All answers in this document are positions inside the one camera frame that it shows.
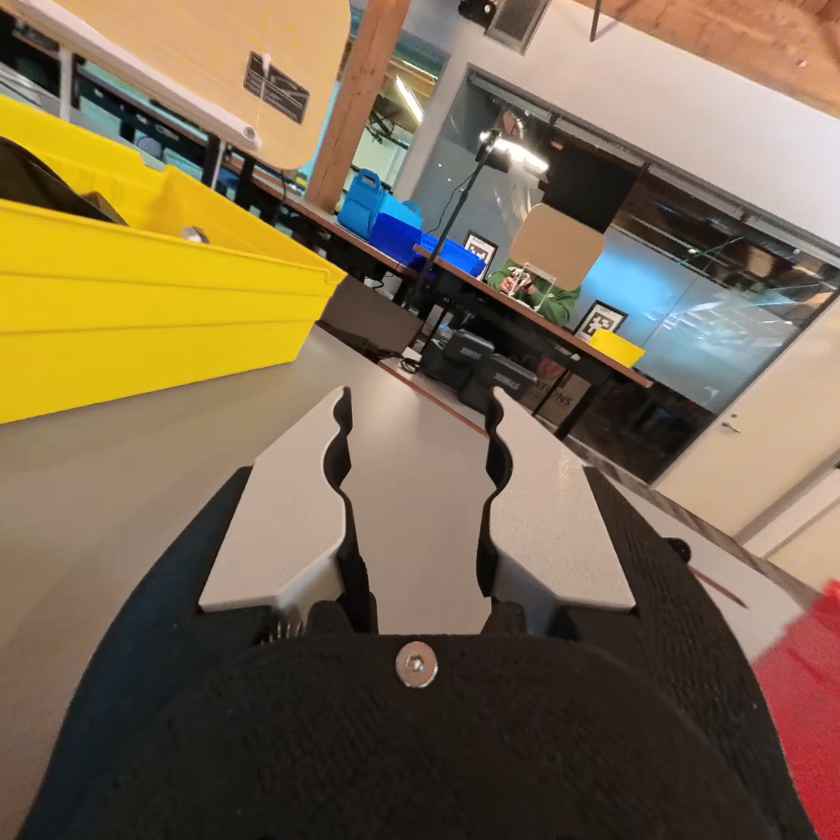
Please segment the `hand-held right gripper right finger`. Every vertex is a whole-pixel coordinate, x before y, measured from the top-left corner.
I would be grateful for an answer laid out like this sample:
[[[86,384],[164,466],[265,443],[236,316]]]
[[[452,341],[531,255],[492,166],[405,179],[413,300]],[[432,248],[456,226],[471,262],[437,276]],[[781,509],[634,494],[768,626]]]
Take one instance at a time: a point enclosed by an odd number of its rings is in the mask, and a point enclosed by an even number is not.
[[[479,526],[483,596],[519,606],[527,632],[582,608],[630,614],[636,599],[583,461],[500,387],[486,410],[492,492]]]

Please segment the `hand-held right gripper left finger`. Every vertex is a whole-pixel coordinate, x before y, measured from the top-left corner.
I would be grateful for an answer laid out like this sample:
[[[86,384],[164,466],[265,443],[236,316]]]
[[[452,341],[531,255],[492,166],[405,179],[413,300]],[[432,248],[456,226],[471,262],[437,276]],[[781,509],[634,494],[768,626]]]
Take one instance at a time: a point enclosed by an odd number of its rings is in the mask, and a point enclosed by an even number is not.
[[[342,483],[351,470],[348,386],[332,390],[255,460],[198,605],[267,607],[280,634],[336,602],[357,633],[377,632],[375,597]]]

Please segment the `yellow plastic bin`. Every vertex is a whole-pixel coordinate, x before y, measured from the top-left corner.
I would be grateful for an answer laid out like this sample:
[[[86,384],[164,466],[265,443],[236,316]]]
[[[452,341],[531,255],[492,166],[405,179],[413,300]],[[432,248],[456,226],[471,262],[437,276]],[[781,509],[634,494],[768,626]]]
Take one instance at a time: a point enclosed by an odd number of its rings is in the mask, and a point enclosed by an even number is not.
[[[9,98],[1,128],[127,222],[2,199],[3,424],[294,361],[346,276],[134,149]]]

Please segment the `black hard case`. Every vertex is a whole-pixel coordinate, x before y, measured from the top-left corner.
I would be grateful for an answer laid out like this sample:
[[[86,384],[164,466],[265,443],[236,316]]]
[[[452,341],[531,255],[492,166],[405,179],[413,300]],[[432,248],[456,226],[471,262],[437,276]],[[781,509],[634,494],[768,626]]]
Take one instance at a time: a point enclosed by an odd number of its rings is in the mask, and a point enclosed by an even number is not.
[[[512,362],[505,356],[493,353],[477,362],[464,384],[458,389],[458,400],[472,410],[484,415],[494,389],[500,388],[516,402],[538,383],[538,376]]]
[[[460,329],[453,332],[448,341],[430,339],[425,343],[419,371],[457,392],[495,350],[492,342]]]

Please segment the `wooden office table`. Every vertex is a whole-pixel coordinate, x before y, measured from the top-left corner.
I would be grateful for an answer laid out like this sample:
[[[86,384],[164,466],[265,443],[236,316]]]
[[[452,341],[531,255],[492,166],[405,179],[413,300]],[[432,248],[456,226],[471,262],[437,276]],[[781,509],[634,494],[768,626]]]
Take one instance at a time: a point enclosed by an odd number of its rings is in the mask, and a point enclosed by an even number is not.
[[[619,382],[630,382],[649,389],[654,382],[627,367],[590,344],[558,327],[525,303],[507,297],[500,290],[472,277],[440,256],[420,245],[414,250],[426,257],[423,270],[415,279],[401,284],[405,292],[403,304],[421,310],[424,304],[433,306],[461,306],[538,351],[541,356],[559,364],[566,372],[580,377],[588,388],[557,427],[554,435],[565,440],[573,433],[585,413]]]
[[[383,289],[386,277],[394,277],[398,289],[409,289],[417,272],[372,246],[366,239],[342,226],[338,218],[300,196],[283,175],[257,165],[255,159],[235,150],[222,153],[217,184],[226,196],[273,228],[358,280],[370,280]]]

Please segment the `small yellow bin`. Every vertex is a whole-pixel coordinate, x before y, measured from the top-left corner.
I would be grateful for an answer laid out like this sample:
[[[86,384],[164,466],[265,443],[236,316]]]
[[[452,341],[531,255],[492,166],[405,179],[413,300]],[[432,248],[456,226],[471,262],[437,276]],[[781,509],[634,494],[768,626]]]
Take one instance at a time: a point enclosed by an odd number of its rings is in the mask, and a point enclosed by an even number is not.
[[[598,329],[593,333],[590,346],[628,369],[633,369],[645,355],[643,348],[606,329]]]

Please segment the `white single door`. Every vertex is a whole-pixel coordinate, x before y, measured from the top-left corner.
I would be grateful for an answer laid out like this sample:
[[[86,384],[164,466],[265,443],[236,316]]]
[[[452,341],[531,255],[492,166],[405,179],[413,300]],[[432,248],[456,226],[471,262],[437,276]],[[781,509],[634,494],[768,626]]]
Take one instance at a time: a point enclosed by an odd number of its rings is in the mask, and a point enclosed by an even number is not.
[[[838,454],[836,298],[656,479],[662,496],[739,537]]]

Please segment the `dark grey box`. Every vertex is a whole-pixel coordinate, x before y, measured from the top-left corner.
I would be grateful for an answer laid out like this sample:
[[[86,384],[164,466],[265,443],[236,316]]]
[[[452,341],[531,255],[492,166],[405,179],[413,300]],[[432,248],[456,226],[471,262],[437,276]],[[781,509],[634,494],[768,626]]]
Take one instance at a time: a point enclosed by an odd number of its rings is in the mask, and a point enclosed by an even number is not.
[[[346,276],[316,326],[361,354],[403,355],[422,331],[423,321],[362,281]]]

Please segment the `blue plastic bin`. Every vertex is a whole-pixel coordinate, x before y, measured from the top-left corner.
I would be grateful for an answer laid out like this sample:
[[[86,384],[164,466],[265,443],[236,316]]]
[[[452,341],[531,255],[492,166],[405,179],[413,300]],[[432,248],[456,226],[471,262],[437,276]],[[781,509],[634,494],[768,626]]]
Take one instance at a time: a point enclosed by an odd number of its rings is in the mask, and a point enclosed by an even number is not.
[[[379,212],[371,228],[369,244],[400,266],[410,268],[417,257],[414,247],[420,244],[424,235],[422,224],[416,215],[394,216]]]
[[[426,256],[419,253],[417,248],[431,253],[438,243],[438,238],[432,234],[423,234],[419,244],[415,247],[415,254],[412,261],[412,268],[421,270]],[[442,247],[439,258],[457,267],[459,270],[470,274],[472,277],[482,280],[487,273],[487,266],[481,259],[468,252],[462,245],[447,238]]]

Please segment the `red plastic bin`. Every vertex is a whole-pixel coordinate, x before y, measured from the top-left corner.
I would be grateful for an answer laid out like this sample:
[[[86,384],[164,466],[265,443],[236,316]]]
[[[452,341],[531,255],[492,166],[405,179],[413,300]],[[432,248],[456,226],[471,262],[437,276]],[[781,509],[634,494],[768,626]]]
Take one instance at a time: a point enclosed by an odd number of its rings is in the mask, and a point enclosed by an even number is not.
[[[752,665],[795,789],[821,839],[839,838],[839,583]]]

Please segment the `light blue tote caddy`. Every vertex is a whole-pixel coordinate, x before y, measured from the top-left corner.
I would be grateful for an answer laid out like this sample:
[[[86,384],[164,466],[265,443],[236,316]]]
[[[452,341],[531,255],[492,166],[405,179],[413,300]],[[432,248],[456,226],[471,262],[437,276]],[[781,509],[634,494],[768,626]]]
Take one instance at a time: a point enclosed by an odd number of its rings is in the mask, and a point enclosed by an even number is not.
[[[424,224],[419,206],[411,202],[401,203],[384,188],[378,174],[361,169],[350,183],[338,214],[338,223],[368,241],[381,214],[417,229],[421,229]]]

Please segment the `black cloth pouch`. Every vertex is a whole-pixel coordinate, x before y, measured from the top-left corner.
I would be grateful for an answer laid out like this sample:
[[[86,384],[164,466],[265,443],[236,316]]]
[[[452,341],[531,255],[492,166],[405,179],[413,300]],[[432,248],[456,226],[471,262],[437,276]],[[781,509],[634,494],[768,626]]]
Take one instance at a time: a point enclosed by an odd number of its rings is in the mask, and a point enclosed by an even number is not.
[[[97,192],[81,195],[23,146],[1,139],[1,198],[53,212],[127,226]]]

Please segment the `black wall screen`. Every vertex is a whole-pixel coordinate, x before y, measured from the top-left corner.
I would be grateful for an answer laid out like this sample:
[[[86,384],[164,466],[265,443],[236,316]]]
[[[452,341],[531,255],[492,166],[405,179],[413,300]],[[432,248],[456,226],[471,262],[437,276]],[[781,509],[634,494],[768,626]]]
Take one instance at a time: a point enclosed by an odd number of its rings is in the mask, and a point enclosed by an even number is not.
[[[542,203],[604,234],[643,172],[642,166],[565,142],[549,153]]]

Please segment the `wooden post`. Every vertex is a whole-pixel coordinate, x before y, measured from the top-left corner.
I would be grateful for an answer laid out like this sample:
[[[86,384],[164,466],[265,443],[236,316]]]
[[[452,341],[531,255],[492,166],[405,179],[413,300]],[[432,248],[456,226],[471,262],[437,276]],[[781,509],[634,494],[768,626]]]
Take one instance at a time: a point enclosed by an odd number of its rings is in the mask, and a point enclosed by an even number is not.
[[[306,192],[308,202],[326,214],[332,215],[340,200],[411,4],[366,5]]]

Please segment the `grey wall vent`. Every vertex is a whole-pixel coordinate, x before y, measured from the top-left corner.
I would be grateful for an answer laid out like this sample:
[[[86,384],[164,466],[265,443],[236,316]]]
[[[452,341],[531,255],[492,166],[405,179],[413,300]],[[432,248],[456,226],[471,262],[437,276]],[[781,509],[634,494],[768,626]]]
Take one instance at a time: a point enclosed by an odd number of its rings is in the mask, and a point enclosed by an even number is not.
[[[485,37],[524,55],[551,1],[497,1]]]

